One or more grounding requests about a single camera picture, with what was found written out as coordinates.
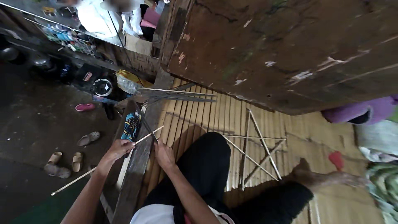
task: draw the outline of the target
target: wire rack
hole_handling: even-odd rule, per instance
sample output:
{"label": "wire rack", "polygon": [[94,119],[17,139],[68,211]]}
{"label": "wire rack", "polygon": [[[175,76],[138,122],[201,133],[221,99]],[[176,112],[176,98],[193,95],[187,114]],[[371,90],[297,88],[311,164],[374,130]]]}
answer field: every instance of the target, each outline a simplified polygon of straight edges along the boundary
{"label": "wire rack", "polygon": [[68,27],[51,24],[50,22],[39,22],[25,18],[26,20],[35,24],[35,26],[43,32],[43,34],[51,41],[54,41],[62,46],[69,47],[73,51],[79,51],[91,56],[96,55],[96,47],[94,45],[94,38],[77,30],[71,30]]}

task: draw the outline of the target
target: pink sandal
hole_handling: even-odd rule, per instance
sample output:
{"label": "pink sandal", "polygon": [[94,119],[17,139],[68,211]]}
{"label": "pink sandal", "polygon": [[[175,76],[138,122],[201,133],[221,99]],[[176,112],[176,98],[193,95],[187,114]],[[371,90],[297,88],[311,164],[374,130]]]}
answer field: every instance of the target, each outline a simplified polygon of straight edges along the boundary
{"label": "pink sandal", "polygon": [[75,107],[75,109],[79,112],[82,111],[90,111],[90,110],[94,110],[96,108],[95,104],[79,104]]}

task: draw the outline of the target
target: cardboard box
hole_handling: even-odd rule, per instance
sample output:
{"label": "cardboard box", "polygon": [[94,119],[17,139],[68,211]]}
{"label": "cardboard box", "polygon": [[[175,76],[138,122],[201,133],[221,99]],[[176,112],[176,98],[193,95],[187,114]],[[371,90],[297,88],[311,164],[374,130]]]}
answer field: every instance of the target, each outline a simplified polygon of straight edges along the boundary
{"label": "cardboard box", "polygon": [[150,56],[152,50],[152,42],[140,39],[129,34],[126,34],[125,36],[127,50]]}

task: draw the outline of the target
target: bamboo mat floor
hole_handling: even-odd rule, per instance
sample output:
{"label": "bamboo mat floor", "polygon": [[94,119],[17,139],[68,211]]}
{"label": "bamboo mat floor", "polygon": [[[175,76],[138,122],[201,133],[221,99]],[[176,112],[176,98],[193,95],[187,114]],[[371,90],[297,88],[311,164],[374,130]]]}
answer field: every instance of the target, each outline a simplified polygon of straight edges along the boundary
{"label": "bamboo mat floor", "polygon": [[[185,83],[185,81],[175,79],[173,86]],[[301,157],[309,162],[311,170],[314,172],[334,171],[336,168],[329,162],[328,154],[335,150],[340,151],[343,155],[344,171],[355,175],[364,175],[365,173],[367,160],[355,146],[354,130],[350,124],[328,123],[319,112],[298,116],[268,112],[199,86],[193,86],[187,91],[215,94],[217,102],[169,100],[166,103],[159,121],[159,126],[164,125],[164,128],[156,135],[174,150],[177,159],[193,141],[206,132],[244,136],[248,119],[246,109],[250,108],[263,137],[287,138],[279,150],[272,155],[282,176],[291,172]],[[249,135],[258,136],[252,122],[249,125]],[[244,139],[229,139],[243,149]],[[266,144],[272,148],[276,141],[266,140]],[[258,195],[266,187],[274,185],[275,181],[271,181],[270,176],[262,170],[258,170],[248,181],[245,190],[239,190],[241,154],[231,145],[230,147],[232,154],[224,200],[229,207],[234,207]],[[259,140],[248,141],[246,153],[257,163],[265,156],[264,148]],[[254,167],[252,162],[246,160],[244,177]],[[266,162],[263,167],[276,176],[269,162]],[[138,208],[142,205],[146,195],[162,180],[164,175],[154,159],[154,153],[151,152],[140,191]],[[297,224],[375,224],[382,222],[381,212],[365,189],[340,185],[327,187],[316,193],[314,199],[293,221]]]}

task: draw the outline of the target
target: beige slipper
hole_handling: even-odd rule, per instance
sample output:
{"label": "beige slipper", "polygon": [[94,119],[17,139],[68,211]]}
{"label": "beige slipper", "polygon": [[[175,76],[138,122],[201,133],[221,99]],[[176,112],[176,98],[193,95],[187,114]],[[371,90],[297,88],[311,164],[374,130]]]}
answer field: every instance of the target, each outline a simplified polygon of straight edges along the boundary
{"label": "beige slipper", "polygon": [[54,152],[49,161],[47,162],[47,164],[56,164],[58,163],[58,161],[61,159],[62,156],[62,152]]}
{"label": "beige slipper", "polygon": [[75,155],[73,156],[73,161],[72,161],[72,169],[73,172],[79,172],[80,169],[82,168],[83,164],[83,155],[80,152],[76,152]]}
{"label": "beige slipper", "polygon": [[62,156],[62,152],[54,152],[47,164],[44,166],[44,171],[52,177],[68,178],[70,177],[70,170],[56,165]]}
{"label": "beige slipper", "polygon": [[78,142],[78,146],[88,145],[90,142],[99,139],[100,133],[99,132],[91,132],[90,134],[83,136]]}

